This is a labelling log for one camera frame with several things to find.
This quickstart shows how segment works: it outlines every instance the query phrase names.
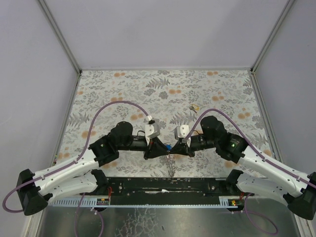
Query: white wall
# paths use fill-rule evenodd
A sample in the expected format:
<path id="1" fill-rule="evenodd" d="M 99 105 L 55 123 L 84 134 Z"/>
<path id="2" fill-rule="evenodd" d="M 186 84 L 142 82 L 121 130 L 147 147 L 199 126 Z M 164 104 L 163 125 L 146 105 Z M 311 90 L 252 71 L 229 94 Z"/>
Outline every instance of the white wall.
<path id="1" fill-rule="evenodd" d="M 76 73 L 35 0 L 0 3 L 0 200 L 19 172 L 53 157 Z M 17 194 L 8 201 L 21 209 Z M 0 208 L 0 236 L 18 237 L 23 214 Z"/>
<path id="2" fill-rule="evenodd" d="M 83 69 L 251 67 L 287 0 L 46 0 Z"/>
<path id="3" fill-rule="evenodd" d="M 306 173 L 316 171 L 315 0 L 295 3 L 257 79 L 285 161 Z"/>

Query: patterned table surface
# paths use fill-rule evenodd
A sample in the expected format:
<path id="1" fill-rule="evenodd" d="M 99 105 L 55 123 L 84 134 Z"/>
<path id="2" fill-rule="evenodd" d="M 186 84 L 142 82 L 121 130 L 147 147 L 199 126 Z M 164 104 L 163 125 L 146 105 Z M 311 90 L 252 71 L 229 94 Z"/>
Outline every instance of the patterned table surface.
<path id="1" fill-rule="evenodd" d="M 228 114 L 249 140 L 271 155 L 248 72 L 242 71 L 84 71 L 68 118 L 57 163 L 77 156 L 87 139 L 95 113 L 110 101 L 128 100 L 141 105 L 160 125 L 160 140 L 174 145 L 177 125 L 193 126 L 209 108 Z M 198 106 L 197 114 L 189 109 Z M 215 115 L 229 132 L 235 128 Z M 134 134 L 145 128 L 145 115 L 128 104 L 111 105 L 97 118 L 90 144 L 118 122 L 133 124 Z M 120 151 L 119 159 L 101 167 L 106 176 L 129 177 L 227 177 L 232 169 L 255 176 L 257 172 L 220 158 L 214 149 L 196 152 L 194 158 L 171 155 L 144 160 L 141 152 Z"/>

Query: robotic arm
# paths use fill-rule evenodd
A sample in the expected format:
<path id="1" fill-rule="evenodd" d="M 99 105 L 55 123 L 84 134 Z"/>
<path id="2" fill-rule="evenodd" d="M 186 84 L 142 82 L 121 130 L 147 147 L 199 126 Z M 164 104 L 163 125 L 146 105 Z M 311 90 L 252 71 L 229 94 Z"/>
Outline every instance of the robotic arm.
<path id="1" fill-rule="evenodd" d="M 267 178 L 256 178 L 239 170 L 233 170 L 225 183 L 227 189 L 235 194 L 236 190 L 255 193 L 272 198 L 285 205 L 298 216 L 313 219 L 316 212 L 316 190 L 310 185 L 294 178 L 288 172 L 316 184 L 316 173 L 294 170 L 283 163 L 263 154 L 262 159 L 250 147 L 247 141 L 227 132 L 224 125 L 214 116 L 208 116 L 200 122 L 203 134 L 188 136 L 188 125 L 175 129 L 176 145 L 169 151 L 159 139 L 159 127 L 155 121 L 145 126 L 145 136 L 132 135 L 130 123 L 120 122 L 110 133 L 90 144 L 83 156 L 62 162 L 53 167 L 32 173 L 29 169 L 19 175 L 18 186 L 30 180 L 36 180 L 20 188 L 19 195 L 25 215 L 43 210 L 49 202 L 78 193 L 106 192 L 108 179 L 99 167 L 116 160 L 119 150 L 144 152 L 144 159 L 156 158 L 168 154 L 181 154 L 194 157 L 195 151 L 216 148 L 216 153 L 226 160 L 240 163 L 257 170 Z"/>

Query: glossy gray surface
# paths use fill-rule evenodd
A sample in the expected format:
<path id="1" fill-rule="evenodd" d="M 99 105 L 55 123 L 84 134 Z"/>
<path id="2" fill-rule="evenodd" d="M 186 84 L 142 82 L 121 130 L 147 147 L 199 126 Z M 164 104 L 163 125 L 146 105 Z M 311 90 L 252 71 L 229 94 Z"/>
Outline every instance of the glossy gray surface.
<path id="1" fill-rule="evenodd" d="M 300 236 L 294 216 L 288 209 L 270 199 L 250 199 L 248 209 L 267 215 L 279 228 L 278 237 Z M 72 237 L 75 208 L 48 207 L 38 237 Z M 245 214 L 230 214 L 226 209 L 134 209 L 108 208 L 101 212 L 105 228 L 103 237 L 266 237 L 251 225 Z M 266 220 L 252 216 L 264 230 L 274 232 Z M 97 237 L 100 218 L 81 208 L 79 237 Z"/>

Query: leaf pattern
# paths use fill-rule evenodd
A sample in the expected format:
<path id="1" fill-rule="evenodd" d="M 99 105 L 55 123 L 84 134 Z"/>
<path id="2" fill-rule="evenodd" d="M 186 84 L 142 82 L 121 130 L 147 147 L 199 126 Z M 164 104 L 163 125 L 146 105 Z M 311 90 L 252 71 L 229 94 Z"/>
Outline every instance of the leaf pattern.
<path id="1" fill-rule="evenodd" d="M 270 150 L 247 71 L 83 71 L 57 163 L 77 156 L 95 113 L 110 101 L 120 100 L 132 101 L 148 111 L 159 124 L 159 138 L 165 144 L 176 143 L 175 126 L 192 127 L 203 111 L 217 108 L 231 117 L 254 145 Z M 197 114 L 189 109 L 191 104 L 198 107 Z M 222 116 L 209 115 L 237 134 Z M 111 105 L 96 119 L 89 143 L 122 120 L 132 123 L 133 134 L 145 128 L 145 115 L 139 109 Z M 200 125 L 196 130 L 201 132 Z M 149 160 L 140 152 L 120 151 L 119 159 L 101 167 L 108 177 L 226 177 L 233 168 L 259 176 L 254 170 L 223 160 L 214 149 L 196 152 L 194 158 L 170 155 Z"/>

